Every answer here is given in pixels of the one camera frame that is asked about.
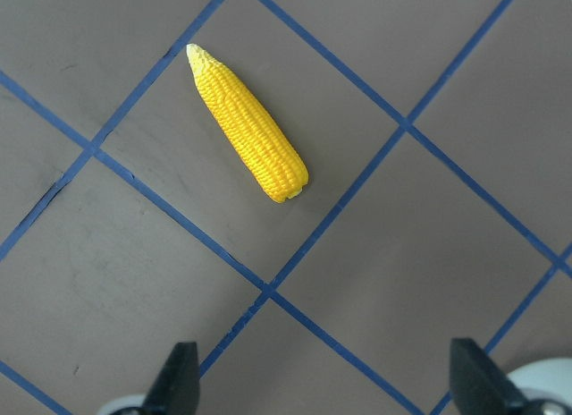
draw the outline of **blue tape line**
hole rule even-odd
[[[200,376],[203,377],[208,370],[213,367],[215,362],[229,348],[231,343],[236,339],[242,330],[247,326],[250,320],[258,313],[258,311],[268,301],[268,292],[262,292],[250,306],[247,311],[242,314],[239,320],[232,326],[231,330],[221,339],[221,341],[210,351],[203,362],[200,364]]]
[[[308,318],[302,311],[292,305],[278,292],[271,295],[273,301],[276,302],[282,309],[294,317],[301,325],[307,328],[318,339],[332,348],[338,355],[345,361],[351,364],[354,368],[363,373],[372,382],[382,388],[385,393],[391,396],[397,403],[407,409],[413,415],[423,415],[423,412],[415,406],[404,394],[397,390],[387,380],[378,375],[372,368],[370,368],[364,361],[358,358],[354,353],[344,347],[341,343],[336,341],[331,335],[323,330],[318,324]]]
[[[358,194],[359,189],[366,183],[369,177],[374,173],[375,169],[379,167],[382,161],[391,152],[393,147],[397,145],[400,139],[403,137],[405,130],[400,126],[383,144],[383,146],[375,153],[375,156],[369,161],[363,171],[359,174],[356,180],[349,186],[341,198],[336,202],[330,212],[324,217],[320,224],[314,229],[314,231],[307,237],[307,239],[302,243],[302,245],[296,250],[296,252],[290,257],[286,262],[284,267],[280,272],[274,277],[270,285],[276,289],[278,286],[284,282],[288,275],[292,272],[294,267],[296,267],[299,262],[308,254],[308,252],[314,247],[315,243],[324,235],[325,231],[332,225],[333,221],[338,217],[341,211],[349,204],[349,202]]]
[[[451,401],[450,393],[446,393],[435,405],[433,410],[429,412],[429,415],[441,415],[441,412],[445,410],[450,401]]]
[[[506,209],[496,198],[484,189],[477,181],[467,174],[459,165],[457,165],[449,156],[447,156],[439,147],[429,140],[418,128],[409,125],[406,130],[419,142],[425,149],[438,158],[446,165],[471,191],[479,198],[484,200],[491,206],[504,220],[509,223],[517,232],[525,237],[525,239],[543,254],[551,263],[556,264],[562,270],[570,271],[570,266],[551,250],[538,236],[536,236],[528,227],[526,227],[518,218],[516,218],[508,209]]]
[[[384,110],[398,124],[403,123],[403,116],[387,100],[367,84],[362,78],[353,72],[337,55],[330,51],[324,44],[318,41],[310,32],[302,27],[292,16],[286,13],[273,0],[257,0],[264,5],[271,13],[282,20],[288,27],[298,34],[309,46],[319,55],[327,60],[334,68],[341,72],[352,84],[360,89],[366,96],[372,99],[382,110]]]
[[[487,32],[491,29],[492,25],[504,14],[514,0],[501,0],[497,7],[492,11],[491,15],[487,17],[481,27],[475,32],[473,37],[468,40],[465,46],[458,52],[452,62],[447,66],[445,71],[441,74],[439,79],[432,85],[432,87],[425,93],[419,103],[413,108],[408,115],[408,120],[413,123],[421,113],[427,108],[429,103],[437,96],[443,86],[449,81],[450,77],[457,71],[467,57],[473,52],[476,46],[481,42]]]
[[[387,157],[389,152],[398,143],[405,131],[400,127],[389,137],[382,148],[375,154],[374,158],[367,164],[366,168],[361,172],[357,179],[349,186],[346,192],[341,196],[340,200],[333,206],[330,212],[316,227],[316,229],[307,237],[300,248],[292,255],[281,271],[272,280],[270,285],[266,286],[265,292],[258,296],[253,305],[237,320],[231,331],[227,333],[223,339],[211,351],[201,366],[201,372],[204,375],[215,363],[223,352],[231,345],[232,341],[244,329],[247,323],[266,303],[272,292],[288,277],[290,272],[296,265],[306,256],[315,243],[324,234],[327,228],[332,224],[333,220],[341,213],[341,211],[349,204],[353,197],[358,193],[359,189],[364,185],[379,164]]]
[[[171,48],[169,48],[164,56],[161,57],[147,75],[145,75],[137,87],[125,98],[113,115],[109,117],[109,120],[107,120],[101,131],[94,138],[94,141],[98,146],[103,144],[105,138],[117,127],[123,118],[125,118],[125,115],[127,115],[133,106],[141,99],[149,87],[151,87],[156,79],[159,78],[177,54],[190,42],[198,30],[205,24],[211,15],[215,13],[224,1],[225,0],[211,0],[203,11],[200,12],[197,18],[175,40]]]
[[[42,196],[30,212],[21,220],[21,222],[11,231],[8,237],[0,245],[0,261],[2,261],[13,246],[20,240],[20,238],[30,229],[36,222],[38,217],[44,212],[50,202],[65,187],[70,181],[78,174],[81,168],[89,161],[91,155],[85,150],[75,159],[65,173],[58,179],[50,189]]]
[[[58,415],[72,415],[72,413],[65,409],[61,404],[37,388],[28,379],[20,375],[3,361],[0,361],[0,373],[46,406],[53,413],[57,413]]]
[[[131,187],[145,196],[150,200],[155,206],[165,212],[170,218],[177,222],[183,229],[197,238],[201,243],[203,243],[207,248],[209,248],[214,254],[241,274],[245,279],[247,279],[251,284],[260,290],[265,287],[265,282],[258,277],[254,272],[240,263],[235,257],[233,257],[227,250],[223,248],[217,241],[211,238],[208,234],[203,232],[197,227],[192,221],[190,221],[185,215],[183,215],[179,210],[173,207],[169,202],[159,196],[155,191],[148,187],[144,182],[137,178],[129,169],[120,164],[114,158],[109,156],[102,150],[98,150],[96,153],[96,158],[106,165],[109,169],[115,172],[119,177],[121,177],[125,182],[127,182]]]
[[[560,258],[566,259],[572,255],[572,243],[570,243],[566,249],[562,252]],[[540,280],[534,285],[532,290],[525,296],[525,298],[518,304],[517,308],[510,314],[507,320],[500,326],[499,330],[494,334],[491,340],[484,346],[484,350],[487,353],[491,353],[501,342],[501,340],[507,335],[510,329],[522,318],[524,313],[532,305],[534,300],[539,296],[539,294],[546,288],[546,285],[552,280],[552,278],[557,274],[559,268],[552,265],[540,278]],[[446,393],[439,402],[435,405],[433,410],[429,415],[440,415],[445,409],[447,404],[451,401],[450,393]]]
[[[0,84],[12,92],[19,100],[29,106],[34,112],[40,115],[48,123],[52,124],[58,131],[73,140],[76,144],[83,148],[89,145],[89,141],[73,129],[68,123],[40,104],[30,93],[28,93],[20,84],[0,71]]]

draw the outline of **corn cob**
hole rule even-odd
[[[224,64],[195,44],[187,57],[198,93],[265,193],[282,203],[302,191],[304,162],[260,102]]]

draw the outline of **gray surface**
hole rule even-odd
[[[207,1],[0,0],[0,69],[90,137]],[[407,113],[500,0],[276,1]],[[572,234],[571,23],[568,0],[517,0],[418,122],[558,252]],[[310,172],[302,194],[276,205],[257,187],[184,55],[103,149],[268,281],[396,123],[256,0],[227,0],[194,40],[284,129]],[[5,90],[0,133],[3,240],[80,151]],[[549,265],[406,136],[280,292],[429,411],[449,339],[486,343]],[[144,392],[178,340],[204,359],[257,296],[94,159],[0,281],[0,360],[74,414]],[[502,367],[572,355],[571,291],[554,278],[493,354]],[[202,385],[200,414],[406,413],[272,302]],[[0,402],[46,412],[3,377]]]
[[[0,403],[4,413],[25,415],[52,415],[46,406],[30,398],[15,383],[0,375]]]
[[[202,399],[198,415],[407,413],[271,302],[206,375]]]

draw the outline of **yellow corn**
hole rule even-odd
[[[307,184],[306,166],[273,118],[221,62],[195,44],[187,56],[198,93],[265,193],[282,203]]]

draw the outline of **corn tip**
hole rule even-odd
[[[207,64],[215,62],[215,59],[197,44],[187,44],[187,57],[190,69],[195,76],[204,71]]]

